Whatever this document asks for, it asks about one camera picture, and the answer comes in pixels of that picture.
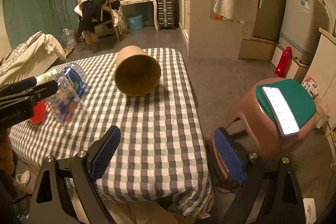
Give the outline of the white paper cup green print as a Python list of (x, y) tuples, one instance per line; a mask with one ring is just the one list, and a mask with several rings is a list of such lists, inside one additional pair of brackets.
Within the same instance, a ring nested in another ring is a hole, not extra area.
[(51, 80), (56, 80), (57, 77), (58, 77), (58, 71), (56, 69), (52, 69), (51, 71), (48, 71), (36, 77), (37, 85), (46, 83)]

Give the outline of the cardboard box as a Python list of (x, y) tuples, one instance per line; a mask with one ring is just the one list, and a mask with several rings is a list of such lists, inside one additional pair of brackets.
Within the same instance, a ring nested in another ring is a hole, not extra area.
[(271, 61), (276, 42), (269, 40), (243, 39), (240, 46), (239, 59)]

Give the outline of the white small refrigerator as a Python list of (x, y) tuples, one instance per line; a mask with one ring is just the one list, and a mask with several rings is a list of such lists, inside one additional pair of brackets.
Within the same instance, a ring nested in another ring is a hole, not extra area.
[(279, 45), (291, 47), (300, 63), (311, 64), (319, 43), (319, 28), (329, 26), (325, 6), (319, 0), (286, 0)]

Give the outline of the white louvered wardrobe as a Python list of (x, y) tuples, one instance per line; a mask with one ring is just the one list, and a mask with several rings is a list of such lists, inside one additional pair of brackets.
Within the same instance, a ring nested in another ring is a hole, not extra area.
[(213, 12), (215, 0), (190, 0), (188, 54), (191, 57), (237, 59), (247, 23)]

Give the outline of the red cup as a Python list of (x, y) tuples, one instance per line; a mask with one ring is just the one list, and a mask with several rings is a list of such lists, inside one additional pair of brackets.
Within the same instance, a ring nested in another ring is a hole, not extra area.
[(37, 105), (34, 107), (34, 115), (29, 119), (33, 124), (41, 123), (45, 120), (46, 117), (46, 105), (44, 101), (37, 102)]

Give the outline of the large water jug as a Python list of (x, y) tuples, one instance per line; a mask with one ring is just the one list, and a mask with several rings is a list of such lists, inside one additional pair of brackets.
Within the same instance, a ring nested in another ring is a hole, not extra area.
[(61, 38), (62, 38), (62, 45), (64, 48), (74, 47), (76, 45), (74, 30), (69, 30), (68, 28), (63, 29)]

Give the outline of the blue plastic water bottle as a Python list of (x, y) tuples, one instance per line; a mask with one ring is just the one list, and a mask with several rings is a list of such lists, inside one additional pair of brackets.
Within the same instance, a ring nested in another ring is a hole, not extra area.
[(81, 98), (87, 85), (87, 75), (84, 72), (84, 69), (76, 63), (69, 63), (63, 68), (62, 73), (65, 75), (77, 95)]

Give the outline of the wooden chair with clothes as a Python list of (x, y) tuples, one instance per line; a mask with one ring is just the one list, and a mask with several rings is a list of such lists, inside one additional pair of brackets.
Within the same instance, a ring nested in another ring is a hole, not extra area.
[(97, 49), (97, 26), (113, 28), (118, 40), (126, 29), (119, 0), (78, 0), (74, 11), (79, 17), (77, 34), (84, 36), (86, 44), (92, 50)]

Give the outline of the clear plastic cup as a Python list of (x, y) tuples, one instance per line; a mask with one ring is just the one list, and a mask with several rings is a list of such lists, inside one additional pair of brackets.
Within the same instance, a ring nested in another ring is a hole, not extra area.
[(52, 114), (68, 133), (76, 133), (84, 129), (89, 121), (89, 109), (64, 74), (56, 73), (51, 79), (58, 84), (56, 94), (45, 99)]

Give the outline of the green corner curtain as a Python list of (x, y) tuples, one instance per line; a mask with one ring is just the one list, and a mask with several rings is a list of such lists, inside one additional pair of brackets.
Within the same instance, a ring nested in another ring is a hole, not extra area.
[(77, 0), (2, 0), (6, 34), (11, 48), (42, 31), (60, 40), (63, 30), (76, 30)]

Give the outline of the blue laundry basket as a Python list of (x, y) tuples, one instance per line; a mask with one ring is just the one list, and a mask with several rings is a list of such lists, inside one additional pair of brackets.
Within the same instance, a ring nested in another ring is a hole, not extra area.
[(143, 29), (143, 18), (141, 14), (130, 14), (127, 16), (127, 20), (131, 30)]

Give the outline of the white desk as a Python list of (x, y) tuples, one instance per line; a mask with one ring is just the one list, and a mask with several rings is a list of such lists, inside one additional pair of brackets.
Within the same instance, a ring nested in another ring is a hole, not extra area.
[(148, 14), (152, 12), (153, 23), (155, 30), (159, 30), (158, 24), (158, 4), (157, 0), (119, 0), (122, 8), (127, 6), (133, 6), (135, 11), (140, 12), (141, 14)]

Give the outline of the brown plastic stool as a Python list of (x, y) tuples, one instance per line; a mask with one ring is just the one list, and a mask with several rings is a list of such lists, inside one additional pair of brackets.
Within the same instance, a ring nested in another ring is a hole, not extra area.
[(223, 122), (223, 128), (227, 129), (233, 122), (241, 120), (248, 136), (254, 143), (255, 151), (262, 159), (276, 159), (293, 152), (301, 145), (308, 133), (315, 128), (316, 113), (299, 128), (299, 133), (283, 136), (280, 134), (276, 122), (272, 121), (260, 106), (256, 98), (255, 87), (281, 80), (285, 79), (274, 77), (256, 83), (242, 98), (231, 105)]

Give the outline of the checkered tablecloth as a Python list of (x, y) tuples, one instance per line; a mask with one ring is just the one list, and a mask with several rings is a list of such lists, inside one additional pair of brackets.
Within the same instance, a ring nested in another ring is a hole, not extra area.
[(87, 74), (83, 102), (90, 112), (86, 126), (65, 131), (48, 112), (41, 124), (12, 127), (12, 147), (19, 159), (39, 169), (46, 156), (74, 156), (117, 126), (121, 141), (96, 183), (100, 196), (118, 203), (171, 197), (177, 212), (196, 217), (211, 210), (214, 195), (192, 84), (179, 51), (149, 48), (146, 53), (161, 66), (153, 92), (121, 93), (114, 82), (114, 53), (81, 59)]

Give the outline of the green cushion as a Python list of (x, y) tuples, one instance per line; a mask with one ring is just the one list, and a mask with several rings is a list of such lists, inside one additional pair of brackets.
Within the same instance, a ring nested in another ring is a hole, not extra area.
[(261, 91), (263, 86), (279, 88), (298, 123), (302, 127), (316, 113), (316, 106), (308, 92), (296, 81), (285, 79), (270, 84), (261, 84), (255, 87), (256, 98), (267, 113), (268, 117), (275, 122), (272, 110), (270, 109), (264, 94)]

